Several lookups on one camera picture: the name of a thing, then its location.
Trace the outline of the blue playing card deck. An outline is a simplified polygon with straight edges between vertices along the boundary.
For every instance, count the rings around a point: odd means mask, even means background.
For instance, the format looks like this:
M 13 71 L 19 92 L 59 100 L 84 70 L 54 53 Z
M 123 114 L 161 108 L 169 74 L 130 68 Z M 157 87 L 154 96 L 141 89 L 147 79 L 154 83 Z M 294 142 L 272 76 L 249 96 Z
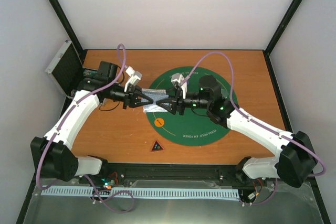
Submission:
M 143 106 L 144 113 L 167 112 L 166 109 L 156 105 L 157 101 L 169 97 L 169 95 L 166 93 L 166 90 L 142 89 L 142 93 L 153 100 L 152 104 Z

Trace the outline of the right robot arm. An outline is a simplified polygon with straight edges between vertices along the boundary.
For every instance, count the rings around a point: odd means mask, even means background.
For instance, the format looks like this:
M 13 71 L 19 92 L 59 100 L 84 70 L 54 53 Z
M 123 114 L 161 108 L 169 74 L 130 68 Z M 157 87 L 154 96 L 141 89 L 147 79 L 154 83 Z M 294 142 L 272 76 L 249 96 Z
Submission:
M 174 95 L 156 102 L 171 114 L 184 114 L 186 108 L 204 109 L 215 124 L 239 132 L 273 153 L 272 157 L 245 157 L 236 166 L 236 177 L 242 183 L 257 178 L 277 178 L 299 188 L 312 174 L 317 158 L 306 133 L 293 134 L 273 127 L 222 95 L 221 84 L 212 75 L 198 81 L 198 92 L 188 92 L 183 76 L 173 79 Z

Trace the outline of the orange small blind button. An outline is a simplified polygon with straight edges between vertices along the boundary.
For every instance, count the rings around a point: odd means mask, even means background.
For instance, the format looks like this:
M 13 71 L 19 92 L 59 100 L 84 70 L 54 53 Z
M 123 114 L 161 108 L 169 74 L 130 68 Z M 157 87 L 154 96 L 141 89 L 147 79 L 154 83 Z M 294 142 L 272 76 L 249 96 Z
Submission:
M 155 119 L 154 119 L 154 125 L 155 125 L 156 127 L 163 127 L 164 124 L 165 124 L 165 121 L 164 121 L 163 118 L 155 118 Z

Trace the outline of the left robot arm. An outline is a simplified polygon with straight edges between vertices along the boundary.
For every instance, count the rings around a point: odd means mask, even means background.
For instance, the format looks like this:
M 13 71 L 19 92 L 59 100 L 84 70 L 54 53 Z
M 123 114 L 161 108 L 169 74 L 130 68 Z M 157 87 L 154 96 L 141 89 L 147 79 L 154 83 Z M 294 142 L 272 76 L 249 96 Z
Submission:
M 35 137 L 30 149 L 36 168 L 36 178 L 55 178 L 65 182 L 76 176 L 90 175 L 97 183 L 108 180 L 107 162 L 95 156 L 76 157 L 71 149 L 89 115 L 106 99 L 123 103 L 123 108 L 153 104 L 153 99 L 140 87 L 117 83 L 122 71 L 118 66 L 102 61 L 93 77 L 84 78 L 73 101 L 56 125 L 44 137 Z

